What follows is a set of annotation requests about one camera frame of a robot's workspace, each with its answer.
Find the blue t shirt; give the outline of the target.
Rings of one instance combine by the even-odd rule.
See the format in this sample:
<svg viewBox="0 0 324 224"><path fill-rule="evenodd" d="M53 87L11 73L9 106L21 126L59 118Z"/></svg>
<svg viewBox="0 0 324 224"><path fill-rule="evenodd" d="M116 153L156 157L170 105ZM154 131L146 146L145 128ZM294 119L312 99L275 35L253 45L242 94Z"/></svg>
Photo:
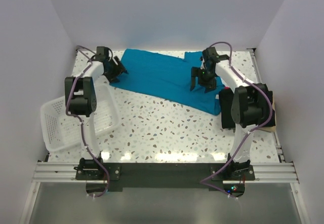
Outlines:
<svg viewBox="0 0 324 224"><path fill-rule="evenodd" d="M126 49L121 63L127 74L118 76L119 82L111 85L136 93L160 97L177 102L212 115L221 112L219 92L225 87L216 78L216 90L205 93L205 88L196 85L190 91L191 68L200 67L202 52L185 52L184 58L163 55L137 49Z"/></svg>

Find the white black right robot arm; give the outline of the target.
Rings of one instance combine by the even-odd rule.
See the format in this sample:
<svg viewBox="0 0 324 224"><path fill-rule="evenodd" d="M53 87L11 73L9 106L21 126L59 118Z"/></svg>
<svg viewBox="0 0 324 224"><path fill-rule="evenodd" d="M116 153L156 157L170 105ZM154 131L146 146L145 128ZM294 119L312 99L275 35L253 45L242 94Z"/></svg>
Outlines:
<svg viewBox="0 0 324 224"><path fill-rule="evenodd" d="M233 147L227 162L209 178L217 175L236 180L250 167L250 150L254 133L270 122L274 114L271 91L265 84L256 84L239 72L231 62L231 55L220 55L215 47L202 51L201 66L191 69L191 84L211 92L216 88L216 77L220 77L233 93L230 116L235 123Z"/></svg>

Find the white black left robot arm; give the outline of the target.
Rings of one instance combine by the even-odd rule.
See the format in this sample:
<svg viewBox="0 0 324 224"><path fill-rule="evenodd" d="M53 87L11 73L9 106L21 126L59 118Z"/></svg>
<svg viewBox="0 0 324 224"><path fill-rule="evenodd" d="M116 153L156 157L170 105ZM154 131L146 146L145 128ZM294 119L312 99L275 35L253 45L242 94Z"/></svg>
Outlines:
<svg viewBox="0 0 324 224"><path fill-rule="evenodd" d="M65 114L68 117L78 119L81 133L82 150L85 157L81 158L81 167L77 168L79 174L83 174L87 168L87 174L92 179L109 181L109 172L103 166L101 151L97 144L94 112L97 108L95 82L104 76L109 83L118 83L119 76L128 73L117 56L114 56L109 47L98 46L92 57L88 58L86 67L76 76L66 77L65 86Z"/></svg>

